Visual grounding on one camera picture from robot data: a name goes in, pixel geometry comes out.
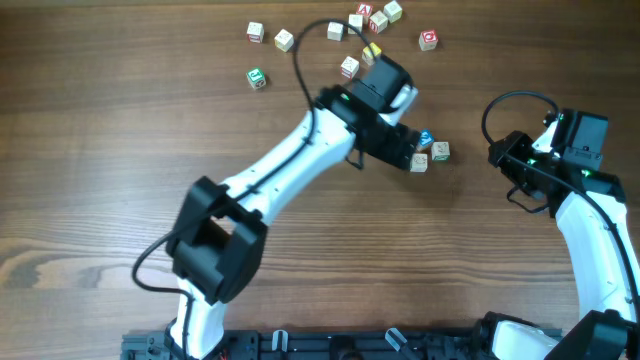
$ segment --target black joint housing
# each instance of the black joint housing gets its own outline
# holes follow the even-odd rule
[[[339,85],[323,89],[316,105],[347,124],[349,131],[356,134],[357,150],[409,170],[420,132],[402,124],[391,126],[380,114],[395,110],[391,103],[410,81],[409,73],[382,55],[362,80],[354,80],[353,91]]]
[[[260,267],[267,236],[260,212],[248,212],[229,197],[227,189],[207,177],[193,184],[173,227],[187,228],[166,246],[173,258],[173,272],[194,284],[211,305],[231,301],[249,283]],[[226,232],[210,216],[191,225],[210,212],[216,212],[217,219],[233,220],[233,232]]]

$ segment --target black plastic cover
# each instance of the black plastic cover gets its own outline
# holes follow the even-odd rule
[[[174,225],[181,229],[203,214],[219,210],[236,224],[227,233],[210,217],[169,239],[166,251],[173,272],[191,281],[207,303],[227,303],[251,281],[260,267],[267,226],[258,211],[248,212],[226,193],[227,187],[200,178],[189,190]]]
[[[551,141],[551,147],[564,161],[598,170],[602,163],[602,145],[609,121],[606,117],[583,111],[563,109]]]

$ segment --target wooden table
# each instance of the wooden table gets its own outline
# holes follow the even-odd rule
[[[383,3],[374,3],[380,8]],[[487,311],[569,328],[577,297],[555,222],[504,198],[480,115],[497,95],[546,93],[610,117],[604,171],[628,196],[640,238],[640,6],[636,3],[406,1],[367,33],[420,89],[403,122],[449,141],[426,174],[366,158],[314,181],[270,229],[262,267],[229,307],[228,328],[345,330],[468,326]],[[0,11],[0,359],[113,359],[121,335],[161,329],[177,298],[137,289],[140,252],[172,226],[202,175],[246,168],[301,120],[291,54],[273,44],[352,2]],[[248,43],[249,21],[265,43]],[[435,51],[418,34],[437,29]],[[313,94],[344,81],[354,36],[312,32],[300,54]],[[260,66],[260,92],[245,72]],[[537,136],[546,107],[514,99],[500,138]],[[143,278],[174,285],[162,252]]]

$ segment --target toy block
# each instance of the toy block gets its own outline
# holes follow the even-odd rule
[[[342,75],[348,77],[349,79],[353,79],[360,68],[360,63],[358,60],[352,58],[351,56],[347,56],[346,59],[342,62],[342,66],[340,67],[340,72]]]
[[[249,84],[251,84],[253,90],[258,90],[267,85],[267,78],[265,78],[264,73],[260,68],[249,70],[247,72],[247,80],[249,80]]]
[[[400,20],[402,16],[402,7],[394,0],[384,6],[384,14],[389,18],[390,23]]]
[[[433,161],[447,161],[450,156],[448,142],[434,142],[431,147],[431,159]]]
[[[329,23],[329,27],[327,28],[327,39],[342,41],[343,30],[344,30],[344,25],[339,23],[334,23],[334,22]]]
[[[376,12],[369,18],[369,29],[376,34],[380,34],[382,30],[387,28],[387,25],[389,25],[389,19],[382,11]]]
[[[374,57],[380,56],[382,54],[382,50],[378,47],[378,45],[371,43],[371,49],[373,50],[373,56],[371,56],[371,51],[369,51],[369,47],[365,46],[362,50],[362,60],[367,63],[367,65],[371,66],[374,64]]]
[[[362,15],[365,23],[369,23],[369,17],[373,14],[373,5],[360,3],[358,4],[358,9],[356,10],[356,14]]]
[[[260,23],[250,22],[247,28],[247,39],[251,42],[262,42],[264,36],[264,26]]]
[[[416,150],[423,151],[425,149],[428,149],[431,145],[433,145],[434,141],[435,139],[433,138],[433,135],[431,135],[431,132],[429,132],[429,130],[427,129],[424,129],[420,132],[420,141],[418,141]]]
[[[349,15],[349,25],[354,26],[360,32],[362,32],[362,24],[364,24],[363,21],[364,21],[364,17],[362,15],[354,15],[354,14]],[[350,28],[347,29],[347,32],[351,35],[354,35],[356,33]]]
[[[429,155],[427,154],[413,154],[411,158],[411,172],[425,172],[429,166]]]
[[[275,37],[276,47],[284,52],[289,51],[293,46],[293,35],[285,29],[280,30]]]
[[[422,51],[435,49],[436,45],[438,45],[438,34],[436,34],[435,30],[423,31],[420,34],[419,43]]]

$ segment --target cable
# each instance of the cable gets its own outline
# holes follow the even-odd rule
[[[546,204],[544,204],[544,205],[542,205],[540,207],[537,207],[535,209],[529,209],[526,206],[524,206],[521,203],[519,203],[518,201],[513,200],[511,198],[511,196],[513,194],[515,194],[516,191],[518,191],[518,190],[522,190],[522,189],[520,189],[520,186],[518,186],[518,185],[514,186],[511,190],[509,190],[509,192],[507,193],[507,201],[508,202],[518,205],[522,210],[528,212],[529,214],[539,214],[539,213],[541,213],[541,212],[543,212],[543,211],[545,211],[545,210],[547,210],[549,208],[549,203],[546,203]]]
[[[140,269],[140,265],[142,265],[144,260],[147,257],[149,257],[149,255],[151,255],[151,253],[153,253],[157,248],[159,248],[160,245],[169,241],[169,239],[173,237],[179,236],[182,232],[196,225],[197,223],[222,213],[223,211],[226,210],[226,208],[227,207],[222,207],[216,210],[208,211],[200,216],[195,217],[193,220],[189,221],[188,223],[181,226],[180,228],[171,230],[168,234],[159,238],[153,244],[149,245],[149,247],[147,247],[142,252],[142,254],[138,256],[135,263],[133,264],[133,267],[131,268],[131,279],[136,285],[138,285],[143,290],[158,292],[158,293],[180,294],[187,298],[187,309],[185,313],[184,323],[182,326],[182,356],[183,356],[183,359],[185,360],[189,359],[188,352],[187,352],[187,336],[188,336],[188,330],[189,330],[189,322],[191,319],[191,311],[193,308],[193,301],[194,301],[193,295],[179,288],[167,288],[167,287],[157,287],[157,286],[147,285],[138,278],[138,270]]]
[[[506,94],[502,94],[500,96],[498,96],[497,98],[495,98],[492,102],[489,103],[489,105],[487,105],[487,108],[484,110],[484,114],[482,114],[482,135],[484,135],[484,138],[487,139],[487,141],[489,142],[489,145],[493,145],[495,144],[495,141],[493,141],[493,139],[491,138],[491,136],[489,136],[489,133],[487,132],[487,115],[489,115],[489,111],[491,111],[491,109],[499,102],[501,102],[502,100],[508,99],[512,96],[532,96],[541,100],[546,101],[549,105],[551,105],[551,107],[553,107],[553,111],[555,114],[558,114],[558,105],[556,105],[556,103],[551,100],[550,98],[548,98],[547,96],[537,93],[535,91],[528,91],[528,90],[518,90],[518,91],[511,91],[508,92]]]
[[[500,95],[499,97],[497,97],[496,99],[494,99],[491,103],[489,103],[489,105],[487,106],[487,108],[485,109],[484,113],[482,114],[482,123],[481,123],[481,127],[482,127],[482,134],[484,135],[484,137],[487,139],[487,141],[489,142],[489,144],[493,145],[495,144],[495,142],[493,141],[493,139],[491,138],[491,136],[489,135],[489,133],[487,132],[487,115],[489,114],[489,111],[491,110],[491,108],[493,108],[493,106],[495,106],[497,103],[499,103],[500,101],[510,98],[512,96],[519,96],[519,95],[525,95],[525,96],[533,96],[539,99],[542,99],[544,101],[546,101],[547,103],[549,103],[554,111],[555,114],[557,116],[558,114],[558,106],[556,105],[555,102],[553,102],[553,100],[551,100],[550,98],[546,97],[545,95],[542,95],[540,93],[536,93],[533,91],[513,91],[513,92],[509,92],[503,95]],[[627,253],[625,247],[624,247],[624,243],[622,242],[622,238],[620,237],[620,233],[618,232],[618,227],[616,226],[616,224],[611,220],[611,218],[609,217],[609,215],[607,215],[607,213],[604,211],[604,209],[602,209],[602,207],[600,207],[600,205],[598,205],[598,203],[595,202],[595,200],[593,200],[589,195],[587,195],[585,192],[579,190],[578,188],[576,188],[575,186],[567,183],[566,181],[560,179],[559,177],[549,174],[543,170],[540,170],[536,167],[533,167],[523,161],[520,161],[519,159],[513,157],[512,155],[510,155],[507,152],[503,152],[504,157],[506,157],[508,160],[510,160],[511,162],[520,165],[521,167],[527,169],[527,170],[531,170],[533,172],[536,172],[542,176],[545,176],[547,178],[549,178],[550,180],[555,181],[556,183],[564,186],[565,188],[567,188],[568,190],[578,194],[580,197],[582,197],[589,205],[591,205],[591,207],[594,208],[594,210],[596,210],[596,212],[598,213],[598,215],[600,215],[600,217],[602,217],[602,219],[604,220],[605,224],[607,225],[608,230],[611,232],[611,235],[613,236],[613,239],[615,240],[616,246],[618,247],[618,251],[620,252],[620,257],[622,258],[622,264],[624,265],[624,270],[625,273],[627,275],[627,281],[629,282],[629,288],[631,290],[631,296],[632,299],[631,301],[633,302],[633,308],[634,308],[634,312],[636,313],[636,324],[640,323],[640,296],[638,295],[638,287],[636,284],[636,279],[635,276],[633,275],[633,269],[631,268],[631,261],[629,260],[629,254]],[[638,345],[640,345],[640,332],[638,332]],[[640,360],[640,352],[638,352],[636,354],[636,359]]]
[[[277,174],[285,166],[287,166],[289,163],[291,163],[298,155],[300,155],[300,153],[304,150],[304,148],[307,145],[311,144],[311,139],[312,139],[312,137],[313,137],[313,135],[314,135],[314,133],[316,131],[316,124],[317,124],[316,111],[315,111],[315,107],[313,106],[314,102],[311,99],[311,95],[309,94],[309,90],[307,89],[307,85],[305,84],[304,79],[302,78],[302,73],[300,72],[300,65],[298,64],[298,51],[300,49],[300,44],[302,44],[302,39],[304,39],[304,36],[311,29],[313,29],[314,27],[316,27],[318,25],[331,23],[331,22],[342,24],[342,25],[348,27],[349,29],[355,31],[355,33],[360,37],[360,39],[362,39],[362,41],[367,45],[367,48],[369,48],[369,51],[371,52],[371,54],[372,55],[374,54],[373,48],[371,47],[371,42],[369,42],[369,40],[362,34],[362,32],[360,30],[358,30],[355,26],[349,24],[348,22],[346,22],[344,20],[340,20],[340,19],[321,19],[321,20],[317,20],[317,21],[312,22],[311,24],[307,25],[302,30],[300,35],[298,35],[297,41],[293,44],[293,69],[295,70],[296,78],[298,79],[298,83],[300,83],[300,88],[302,89],[302,93],[304,94],[304,97],[307,100],[307,104],[309,105],[309,111],[311,112],[311,126],[309,127],[309,132],[307,133],[307,136],[305,137],[304,142],[302,144],[300,144],[300,146],[293,153],[291,153],[291,155],[289,155],[289,157],[287,157],[280,165],[278,165],[277,167],[275,167],[274,169],[269,171],[265,176],[263,176],[256,183],[254,183],[253,185],[249,186],[249,188],[245,192],[241,193],[239,196],[237,196],[235,198],[236,201],[239,202],[240,200],[242,200],[245,197],[247,197],[249,194],[255,193],[260,188],[260,186],[262,186],[272,176]]]

